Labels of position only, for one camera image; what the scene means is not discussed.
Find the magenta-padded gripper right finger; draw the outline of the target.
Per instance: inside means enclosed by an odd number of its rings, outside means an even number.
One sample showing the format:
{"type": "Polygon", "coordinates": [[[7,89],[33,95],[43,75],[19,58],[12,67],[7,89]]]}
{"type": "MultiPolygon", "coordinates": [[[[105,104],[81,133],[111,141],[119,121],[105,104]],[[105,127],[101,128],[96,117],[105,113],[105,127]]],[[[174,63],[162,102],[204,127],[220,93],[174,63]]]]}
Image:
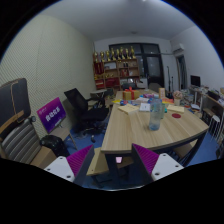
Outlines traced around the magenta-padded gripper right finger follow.
{"type": "Polygon", "coordinates": [[[132,159],[133,171],[144,185],[183,169],[183,166],[167,153],[157,154],[137,144],[132,144],[132,159]]]}

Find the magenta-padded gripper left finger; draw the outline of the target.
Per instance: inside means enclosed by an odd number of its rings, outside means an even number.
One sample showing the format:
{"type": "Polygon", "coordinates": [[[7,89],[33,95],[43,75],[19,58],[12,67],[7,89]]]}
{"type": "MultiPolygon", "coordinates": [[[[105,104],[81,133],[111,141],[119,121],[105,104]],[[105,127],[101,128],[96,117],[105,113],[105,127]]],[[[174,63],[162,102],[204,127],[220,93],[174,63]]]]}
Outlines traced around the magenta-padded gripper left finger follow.
{"type": "Polygon", "coordinates": [[[82,186],[94,154],[94,146],[87,146],[68,157],[59,156],[45,171],[82,186]]]}

